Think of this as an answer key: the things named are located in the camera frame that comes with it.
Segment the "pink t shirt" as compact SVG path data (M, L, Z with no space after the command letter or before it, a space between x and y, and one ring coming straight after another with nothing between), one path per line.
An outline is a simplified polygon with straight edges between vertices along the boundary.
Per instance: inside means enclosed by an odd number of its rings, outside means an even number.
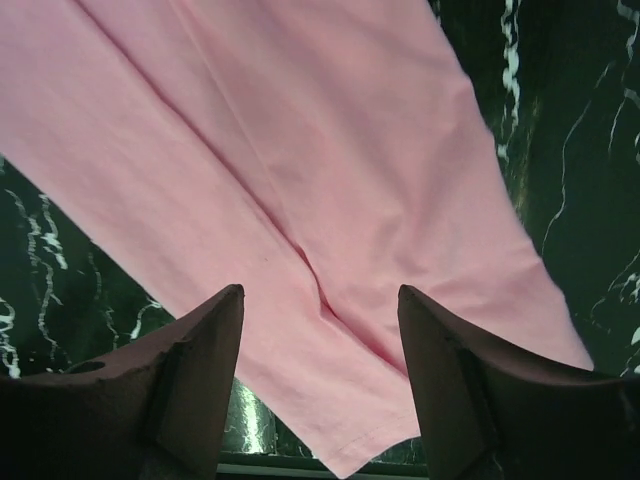
M5 1L1 152L172 315L242 285L238 378L340 478L418 435L402 285L593 366L425 1Z

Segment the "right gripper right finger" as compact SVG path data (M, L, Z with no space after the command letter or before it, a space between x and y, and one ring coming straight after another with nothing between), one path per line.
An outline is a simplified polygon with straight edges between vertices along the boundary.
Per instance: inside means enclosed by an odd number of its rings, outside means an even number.
M418 289L398 321L432 479L635 479L639 380L520 348Z

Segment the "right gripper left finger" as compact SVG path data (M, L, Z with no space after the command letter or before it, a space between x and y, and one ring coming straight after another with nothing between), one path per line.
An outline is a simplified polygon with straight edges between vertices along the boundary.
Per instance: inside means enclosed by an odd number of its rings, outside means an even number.
M212 479L244 317L225 287L162 328L63 373L1 381L5 479Z

